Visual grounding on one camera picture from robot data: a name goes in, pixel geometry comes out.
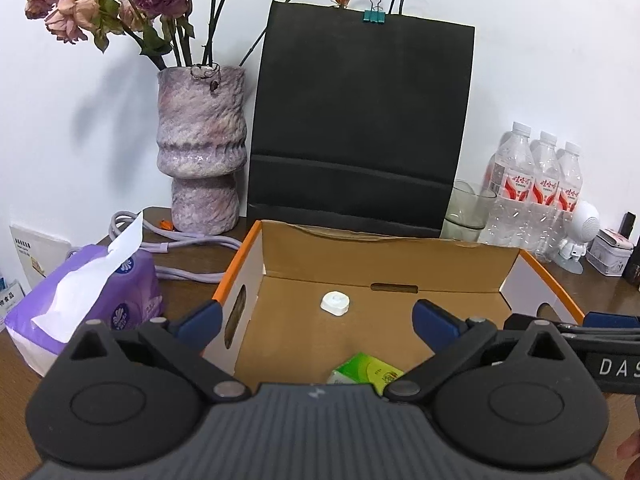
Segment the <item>person right hand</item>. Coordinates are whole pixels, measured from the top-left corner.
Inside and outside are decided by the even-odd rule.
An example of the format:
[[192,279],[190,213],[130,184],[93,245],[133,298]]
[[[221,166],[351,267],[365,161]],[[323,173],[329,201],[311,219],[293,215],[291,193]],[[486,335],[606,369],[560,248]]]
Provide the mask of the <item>person right hand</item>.
[[617,450],[619,460],[634,460],[627,468],[625,480],[640,480],[640,430],[634,431]]

